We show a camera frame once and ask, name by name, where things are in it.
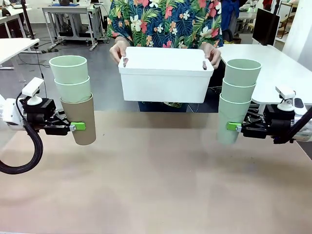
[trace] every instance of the gray floor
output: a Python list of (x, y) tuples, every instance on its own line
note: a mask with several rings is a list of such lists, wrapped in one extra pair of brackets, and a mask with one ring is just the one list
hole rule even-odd
[[(40, 45), (49, 42), (48, 32), (43, 24), (33, 25), (36, 38), (40, 39)], [(124, 101), (122, 95), (121, 80), (117, 66), (112, 62), (109, 56), (109, 49), (113, 45), (113, 41), (109, 44), (99, 44), (97, 48), (90, 52), (86, 43), (68, 43), (67, 45), (59, 45), (59, 52), (47, 53), (39, 55), (39, 62), (47, 64), (51, 58), (61, 55), (80, 55), (88, 59), (88, 69), (91, 79), (91, 88), (94, 94), (95, 110), (100, 111), (138, 111), (136, 102)], [(40, 46), (39, 50), (45, 50), (50, 43)], [(20, 58), (26, 63), (38, 63), (35, 54), (20, 54)], [(38, 65), (21, 65), (23, 76), (26, 81), (30, 81), (33, 77), (41, 77)], [(54, 77), (50, 68), (41, 67), (46, 83), (47, 96), (56, 101), (57, 107), (61, 108), (59, 96), (54, 84)], [(25, 83), (18, 82), (15, 71), (0, 71), (0, 94), (4, 98), (15, 98), (21, 91)], [(207, 93), (206, 102), (200, 105), (191, 104), (188, 112), (211, 113), (218, 111), (218, 96), (209, 91)], [(0, 146), (5, 144), (13, 133), (6, 129), (6, 126), (0, 124)], [(312, 142), (300, 143), (302, 148), (312, 157)]]

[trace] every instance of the white pillar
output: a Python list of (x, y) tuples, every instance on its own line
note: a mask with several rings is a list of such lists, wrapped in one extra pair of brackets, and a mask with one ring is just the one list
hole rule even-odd
[(298, 61), (306, 43), (312, 43), (312, 0), (300, 0), (283, 52)]

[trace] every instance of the jeans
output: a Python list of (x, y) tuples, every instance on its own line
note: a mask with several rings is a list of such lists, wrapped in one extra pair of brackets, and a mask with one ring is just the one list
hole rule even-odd
[(186, 112), (187, 103), (183, 103), (180, 108), (168, 106), (162, 102), (138, 102), (141, 112)]

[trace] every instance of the floral shirt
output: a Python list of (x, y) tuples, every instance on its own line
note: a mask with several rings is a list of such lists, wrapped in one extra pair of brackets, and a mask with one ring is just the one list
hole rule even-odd
[(132, 46), (223, 45), (218, 0), (113, 0), (107, 20), (108, 36), (122, 36)]

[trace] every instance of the black computer monitor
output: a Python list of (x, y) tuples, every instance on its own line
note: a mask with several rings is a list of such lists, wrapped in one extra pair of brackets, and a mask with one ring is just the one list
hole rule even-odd
[(278, 25), (278, 15), (258, 9), (254, 24), (253, 39), (262, 45), (273, 45), (277, 35)]

